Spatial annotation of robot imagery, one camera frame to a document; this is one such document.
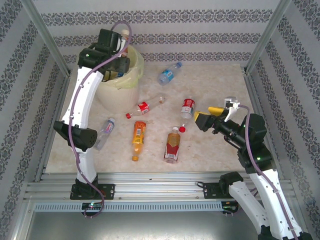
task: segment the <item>wall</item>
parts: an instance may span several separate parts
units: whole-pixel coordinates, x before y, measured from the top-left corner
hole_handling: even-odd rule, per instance
[[[72,65],[101,28],[126,20],[146,64],[245,66],[279,0],[35,0]]]
[[[252,72],[281,170],[320,239],[320,0],[293,0]]]
[[[0,1],[0,240],[35,179],[64,76],[18,0]]]

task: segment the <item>blue label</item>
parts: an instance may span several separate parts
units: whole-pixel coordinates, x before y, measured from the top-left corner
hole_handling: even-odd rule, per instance
[[[164,70],[162,73],[168,77],[169,82],[174,78],[174,73],[170,70]]]

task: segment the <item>clear plastic bottle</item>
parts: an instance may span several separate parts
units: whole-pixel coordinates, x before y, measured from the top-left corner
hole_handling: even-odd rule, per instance
[[[174,76],[176,76],[180,72],[181,66],[182,63],[179,61],[160,73],[158,77],[159,84],[161,86],[168,84],[174,78]]]
[[[179,132],[184,133],[187,129],[187,125],[191,122],[191,118],[181,118]]]
[[[132,139],[132,161],[134,162],[139,160],[139,155],[143,150],[146,128],[147,124],[144,121],[136,121],[134,124]]]
[[[169,133],[166,140],[165,151],[164,151],[164,161],[169,164],[175,164],[178,161],[179,155],[179,145],[180,145],[180,135],[178,128],[175,126],[172,132]]]
[[[126,30],[126,29],[123,29],[123,30],[121,31],[121,36],[122,36],[122,38],[121,38],[121,45],[122,45],[122,46],[124,46],[124,45],[126,44],[126,42],[128,42],[129,34],[130,34],[130,32],[129,32],[128,30]],[[127,57],[128,57],[128,48],[126,48],[126,49],[123,51],[123,53],[122,53],[121,55],[119,55],[119,57],[127,58]],[[117,74],[117,77],[120,78],[120,77],[122,77],[123,75],[124,75],[124,73],[119,72],[119,73]]]
[[[114,127],[115,127],[115,120],[113,118],[109,118],[109,120],[106,120],[103,123],[100,131],[98,132],[98,137],[96,138],[95,144],[93,146],[95,149],[100,151],[104,147]]]
[[[130,119],[132,116],[141,116],[146,114],[151,109],[155,108],[163,104],[166,101],[166,97],[163,94],[159,94],[156,97],[149,99],[147,101],[143,101],[140,104],[136,105],[130,112],[128,112],[125,116],[127,119]]]
[[[179,131],[184,133],[186,131],[187,124],[191,121],[192,115],[195,109],[195,101],[192,96],[188,96],[184,101],[181,109],[181,120]]]

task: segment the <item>floor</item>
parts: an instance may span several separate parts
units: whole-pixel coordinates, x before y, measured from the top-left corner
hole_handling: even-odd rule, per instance
[[[141,117],[127,119],[125,114],[108,112],[95,96],[90,110],[88,127],[99,130],[105,119],[114,118],[115,128],[101,151],[94,150],[95,169],[100,173],[146,172],[215,172],[243,170],[237,150],[226,143],[222,135],[210,130],[202,132],[192,122],[181,134],[177,164],[163,161],[167,135],[180,122],[183,100],[192,95],[195,110],[208,112],[209,106],[223,107],[224,98],[236,96],[241,104],[252,109],[249,94],[239,65],[184,65],[181,73],[166,86],[157,83],[157,75],[164,66],[145,66],[139,81],[140,100],[164,93],[167,101]],[[77,71],[72,72],[62,115],[69,105]],[[246,115],[238,110],[233,120],[241,123]],[[147,123],[144,150],[138,162],[131,160],[131,142],[135,121]],[[76,173],[75,157],[65,140],[55,134],[46,166],[47,173]]]

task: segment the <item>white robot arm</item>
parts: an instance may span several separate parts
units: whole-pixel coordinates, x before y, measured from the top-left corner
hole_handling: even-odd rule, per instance
[[[128,41],[112,31],[118,24],[129,28]],[[100,199],[104,201],[99,190],[98,176],[94,167],[92,147],[97,140],[97,131],[88,128],[90,108],[106,72],[126,73],[130,59],[121,53],[131,40],[131,28],[124,22],[117,22],[111,30],[101,29],[97,43],[81,51],[78,61],[76,85],[68,109],[62,121],[54,122],[54,129],[72,147],[76,158],[77,177],[72,186],[71,199]]]
[[[91,70],[92,70],[91,68],[84,67],[84,66],[82,68],[78,68],[77,80],[76,80],[75,88],[73,91],[73,95],[72,95],[70,104],[68,106],[68,109],[65,112],[64,116],[62,117],[62,121],[67,125],[69,125],[70,109],[71,109],[71,105],[74,100],[76,91],[79,85],[81,84],[82,79],[84,79],[84,77]],[[75,106],[73,110],[73,119],[72,119],[73,127],[76,125],[80,129],[86,129],[88,127],[88,118],[89,118],[89,112],[92,105],[92,101],[94,99],[98,85],[101,83],[103,78],[104,78],[104,75],[101,72],[96,71],[87,78],[87,81],[82,86],[82,90],[79,92],[79,95],[77,97],[77,101],[75,102]],[[86,176],[86,178],[92,183],[97,176],[97,172],[94,166],[92,148],[88,148],[86,151],[82,151],[81,149],[76,148],[76,151],[79,154],[79,158],[80,158],[79,166],[83,174]],[[82,183],[85,183],[85,184],[87,183],[84,180],[84,178],[81,176],[79,171],[77,173],[76,178]]]
[[[259,240],[312,240],[294,218],[281,189],[278,172],[272,165],[272,155],[263,144],[267,133],[265,121],[257,114],[250,114],[235,97],[227,97],[224,105],[224,108],[209,107],[210,114],[196,112],[195,123],[204,132],[213,128],[213,134],[223,134],[224,140],[238,149],[239,161],[258,190],[263,206],[237,172],[220,177],[222,193],[230,194],[243,208]],[[231,120],[240,107],[248,110],[241,125]]]

